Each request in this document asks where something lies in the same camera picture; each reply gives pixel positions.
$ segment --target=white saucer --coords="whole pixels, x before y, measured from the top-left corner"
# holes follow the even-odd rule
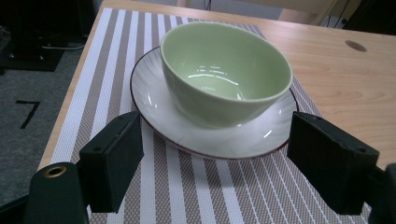
[[[258,118],[226,129],[192,123],[174,106],[163,76],[160,49],[143,56],[131,76],[131,93],[143,118],[182,150],[212,159],[262,156],[286,145],[292,112],[298,110],[291,91]]]

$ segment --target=plate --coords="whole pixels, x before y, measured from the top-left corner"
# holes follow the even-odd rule
[[[130,84],[134,104],[155,131],[176,147],[210,159],[254,158],[282,148],[289,139],[292,113],[298,110],[290,90],[248,123],[224,129],[201,127],[173,104],[159,48],[137,62]]]

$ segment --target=striped placemat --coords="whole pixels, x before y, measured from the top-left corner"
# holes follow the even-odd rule
[[[51,163],[78,161],[79,150],[108,122],[135,107],[134,64],[158,47],[166,31],[189,18],[105,8],[76,86]],[[256,26],[234,24],[250,32]],[[318,109],[294,79],[301,111]],[[338,216],[321,200],[286,147],[255,160],[212,161],[179,151],[142,124],[145,157],[117,214],[93,214],[91,223],[366,223]]]

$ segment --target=bowl rim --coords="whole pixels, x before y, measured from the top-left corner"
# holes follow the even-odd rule
[[[185,81],[180,76],[175,75],[174,77],[177,78],[179,81],[181,81],[185,85],[188,85],[189,87],[191,87],[192,89],[200,92],[203,95],[207,95],[207,96],[213,97],[215,99],[220,99],[220,100],[228,101],[228,102],[232,102],[232,103],[236,103],[237,102],[238,104],[260,103],[260,102],[269,102],[269,101],[277,100],[286,91],[289,90],[289,88],[291,86],[291,83],[292,83],[292,80],[293,80],[293,72],[292,72],[292,69],[291,69],[291,66],[290,66],[290,63],[289,63],[288,59],[285,57],[285,55],[279,49],[277,49],[274,45],[269,43],[266,39],[264,39],[264,38],[262,38],[262,37],[260,37],[258,35],[255,35],[255,34],[249,32],[249,31],[246,31],[246,30],[244,30],[242,28],[239,28],[237,26],[233,26],[233,25],[226,24],[226,23],[218,23],[218,22],[215,22],[215,21],[191,21],[191,22],[188,22],[188,23],[184,23],[184,24],[181,24],[181,25],[179,25],[179,26],[177,26],[175,28],[172,28],[171,30],[169,30],[163,36],[163,39],[161,40],[161,44],[159,46],[160,52],[161,52],[161,57],[162,57],[163,62],[166,63],[166,66],[168,67],[168,69],[170,69],[172,71],[173,74],[176,74],[176,71],[173,69],[172,66],[170,66],[169,62],[164,57],[164,54],[163,54],[163,42],[168,38],[169,34],[172,34],[173,32],[175,32],[175,31],[177,31],[179,29],[182,29],[185,26],[192,26],[192,25],[214,25],[214,26],[226,27],[226,28],[229,28],[229,29],[231,28],[231,29],[237,30],[238,32],[243,32],[243,33],[251,36],[252,38],[258,39],[259,41],[263,42],[266,46],[270,47],[275,52],[277,52],[278,55],[280,56],[280,58],[283,59],[286,62],[286,65],[289,68],[288,70],[289,70],[289,74],[290,74],[290,79],[289,79],[288,84],[285,86],[285,88],[282,91],[279,91],[277,94],[274,94],[274,95],[271,95],[271,96],[268,96],[268,97],[261,97],[261,98],[258,98],[258,99],[244,99],[244,100],[239,100],[239,99],[235,99],[235,98],[231,98],[231,97],[225,97],[225,96],[221,96],[221,95],[216,95],[214,93],[207,92],[207,91],[202,91],[199,88],[191,85],[189,82]]]

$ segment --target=light green bowl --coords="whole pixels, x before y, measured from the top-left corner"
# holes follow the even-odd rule
[[[288,91],[286,58],[264,39],[213,22],[169,31],[163,72],[177,108],[201,125],[223,128],[255,119]]]

